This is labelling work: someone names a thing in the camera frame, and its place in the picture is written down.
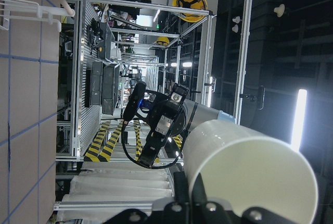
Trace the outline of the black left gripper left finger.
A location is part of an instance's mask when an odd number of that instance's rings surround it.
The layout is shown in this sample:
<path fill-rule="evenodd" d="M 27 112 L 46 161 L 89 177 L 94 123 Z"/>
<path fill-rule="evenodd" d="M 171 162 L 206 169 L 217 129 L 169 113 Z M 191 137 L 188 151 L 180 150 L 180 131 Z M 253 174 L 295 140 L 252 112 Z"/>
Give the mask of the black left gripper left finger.
<path fill-rule="evenodd" d="M 178 203 L 189 203 L 188 182 L 185 173 L 175 172 L 174 178 L 174 199 Z"/>

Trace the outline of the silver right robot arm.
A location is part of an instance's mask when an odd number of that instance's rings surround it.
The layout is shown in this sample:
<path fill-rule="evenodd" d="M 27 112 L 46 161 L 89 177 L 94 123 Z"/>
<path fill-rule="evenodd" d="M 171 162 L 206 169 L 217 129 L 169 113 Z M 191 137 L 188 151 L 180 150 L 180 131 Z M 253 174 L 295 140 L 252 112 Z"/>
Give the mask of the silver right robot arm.
<path fill-rule="evenodd" d="M 136 116 L 150 127 L 137 159 L 141 166 L 156 168 L 153 164 L 168 138 L 188 135 L 195 127 L 209 120 L 235 121 L 232 115 L 221 110 L 188 100 L 188 92 L 189 89 L 177 83 L 168 95 L 146 89 L 144 82 L 136 84 L 130 101 L 134 103 Z"/>

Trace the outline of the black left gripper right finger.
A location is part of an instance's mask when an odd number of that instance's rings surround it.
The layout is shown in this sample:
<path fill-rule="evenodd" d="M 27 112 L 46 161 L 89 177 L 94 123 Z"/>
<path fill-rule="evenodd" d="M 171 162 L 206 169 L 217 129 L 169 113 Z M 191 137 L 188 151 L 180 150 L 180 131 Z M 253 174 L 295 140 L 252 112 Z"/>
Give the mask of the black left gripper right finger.
<path fill-rule="evenodd" d="M 201 173 L 198 173 L 196 177 L 191 193 L 191 200 L 193 205 L 203 205 L 204 203 L 207 202 L 207 195 L 205 192 Z"/>

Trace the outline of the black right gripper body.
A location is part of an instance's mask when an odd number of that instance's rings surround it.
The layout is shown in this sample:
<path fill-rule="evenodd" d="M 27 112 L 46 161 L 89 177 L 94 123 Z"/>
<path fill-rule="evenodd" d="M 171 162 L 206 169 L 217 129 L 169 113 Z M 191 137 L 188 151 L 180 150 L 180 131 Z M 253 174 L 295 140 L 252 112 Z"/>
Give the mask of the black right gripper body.
<path fill-rule="evenodd" d="M 175 83 L 169 95 L 146 90 L 150 95 L 139 108 L 147 116 L 137 114 L 138 118 L 150 126 L 146 143 L 138 156 L 137 162 L 145 168 L 154 168 L 154 162 L 168 138 L 180 134 L 186 126 L 187 110 L 184 102 L 189 89 Z"/>

